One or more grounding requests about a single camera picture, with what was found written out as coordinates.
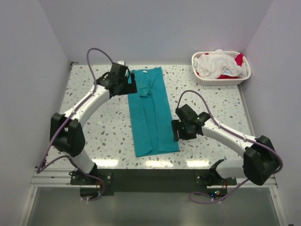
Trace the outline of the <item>teal t-shirt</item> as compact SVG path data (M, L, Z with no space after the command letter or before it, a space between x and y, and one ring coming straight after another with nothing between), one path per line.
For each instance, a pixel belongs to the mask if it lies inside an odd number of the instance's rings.
M175 153L172 114L161 67L133 70L137 92L128 95L136 157Z

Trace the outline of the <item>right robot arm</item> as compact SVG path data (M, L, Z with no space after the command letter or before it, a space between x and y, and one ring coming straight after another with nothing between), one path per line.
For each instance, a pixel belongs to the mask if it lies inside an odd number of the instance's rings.
M209 170L210 182L220 185L228 178L247 178L252 183L263 185L282 163L271 140L238 132L211 114L197 114L190 106L183 105L175 110L177 120L172 120L174 141L196 139L197 136L212 138L236 152L239 160L218 160Z

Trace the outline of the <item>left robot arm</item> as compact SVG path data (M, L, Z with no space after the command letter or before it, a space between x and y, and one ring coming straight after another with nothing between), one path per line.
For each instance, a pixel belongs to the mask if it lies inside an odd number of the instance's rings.
M137 92L135 74L125 62L111 65L110 71L95 80L95 85L71 109L51 117L50 143L58 151L67 154L71 162L82 171L81 180L87 185L97 181L97 166L85 151L83 128L88 119L114 96Z

